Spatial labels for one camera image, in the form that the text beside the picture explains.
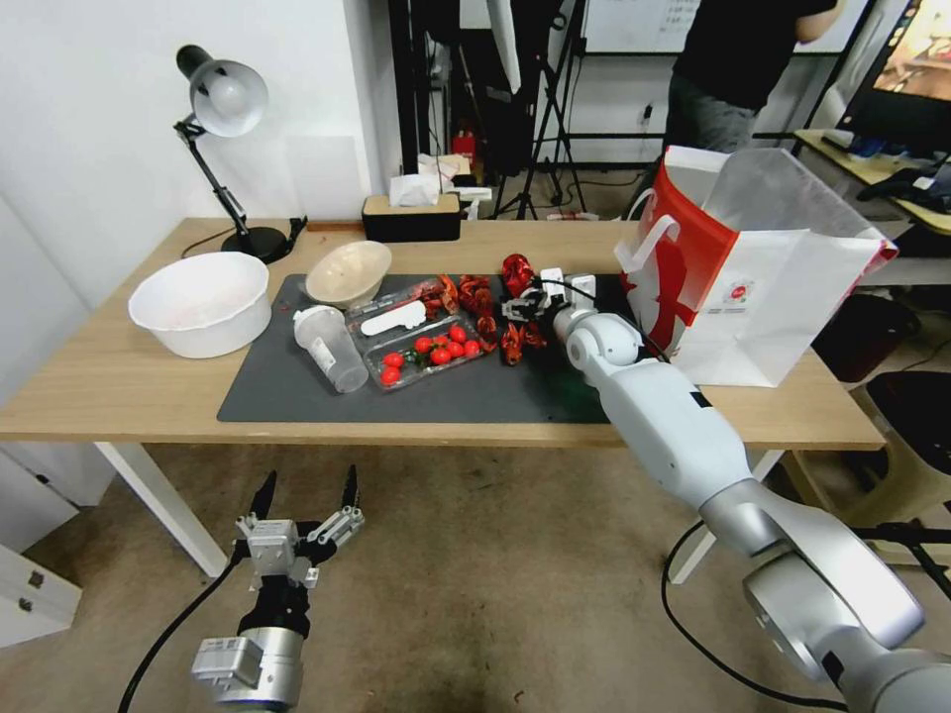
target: desk lamp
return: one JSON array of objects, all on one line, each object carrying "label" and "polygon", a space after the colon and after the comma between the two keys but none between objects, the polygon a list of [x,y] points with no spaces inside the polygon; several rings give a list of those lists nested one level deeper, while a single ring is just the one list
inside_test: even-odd
[{"label": "desk lamp", "polygon": [[306,224],[306,218],[290,221],[290,237],[275,228],[249,228],[245,209],[226,186],[221,185],[198,152],[197,141],[206,132],[236,137],[253,129],[267,106],[267,87],[250,67],[227,59],[213,59],[196,45],[178,51],[175,61],[188,79],[191,114],[175,124],[175,130],[198,162],[215,196],[235,222],[235,234],[222,243],[223,251],[240,251],[263,262],[281,259],[291,250]]}]

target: computer screen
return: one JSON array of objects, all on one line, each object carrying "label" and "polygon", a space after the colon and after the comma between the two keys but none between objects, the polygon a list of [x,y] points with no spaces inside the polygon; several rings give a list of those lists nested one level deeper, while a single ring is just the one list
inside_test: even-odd
[{"label": "computer screen", "polygon": [[951,7],[947,0],[921,0],[898,23],[874,89],[951,100]]},{"label": "computer screen", "polygon": [[915,149],[951,149],[951,0],[911,0],[839,127]]}]

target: shopping bag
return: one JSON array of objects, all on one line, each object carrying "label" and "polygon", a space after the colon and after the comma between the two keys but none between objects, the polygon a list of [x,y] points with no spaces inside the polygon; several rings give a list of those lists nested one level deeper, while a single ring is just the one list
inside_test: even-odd
[{"label": "shopping bag", "polygon": [[778,386],[895,246],[784,150],[669,147],[615,248],[639,325],[698,384]]}]

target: logo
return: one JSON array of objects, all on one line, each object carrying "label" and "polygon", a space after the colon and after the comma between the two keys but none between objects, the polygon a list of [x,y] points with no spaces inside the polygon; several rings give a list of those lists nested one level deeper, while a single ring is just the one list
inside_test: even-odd
[{"label": "logo", "polygon": [[753,289],[753,282],[742,281],[734,282],[726,291],[723,301],[727,304],[743,304],[750,297],[750,291]]}]

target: desk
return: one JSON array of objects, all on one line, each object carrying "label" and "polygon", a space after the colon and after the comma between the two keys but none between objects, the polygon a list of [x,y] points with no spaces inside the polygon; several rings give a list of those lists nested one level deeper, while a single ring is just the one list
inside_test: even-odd
[{"label": "desk", "polygon": [[[857,160],[841,149],[823,141],[822,134],[823,132],[820,129],[799,129],[794,132],[798,142],[805,144],[866,185],[883,181],[903,167],[900,163],[896,163],[893,159],[885,156],[873,156],[872,158]],[[951,215],[935,213],[904,200],[894,198],[888,200],[901,208],[912,221],[928,230],[941,235],[951,235]]]},{"label": "desk", "polygon": [[[263,225],[284,227],[277,222]],[[608,424],[220,423],[216,419],[247,348],[212,359],[172,355],[129,320],[135,287],[182,249],[226,229],[218,219],[187,219],[0,412],[0,440],[89,441],[129,482],[210,575],[225,556],[141,443],[362,444],[374,446],[620,447]],[[271,265],[272,299],[283,279],[363,233],[327,226],[301,234],[294,252]],[[496,272],[512,252],[568,272],[616,269],[612,253],[633,223],[468,222],[452,243],[390,246],[394,273]],[[213,251],[219,241],[197,252]],[[882,437],[825,365],[808,352],[782,386],[708,387],[709,401],[748,447],[875,450]]]}]

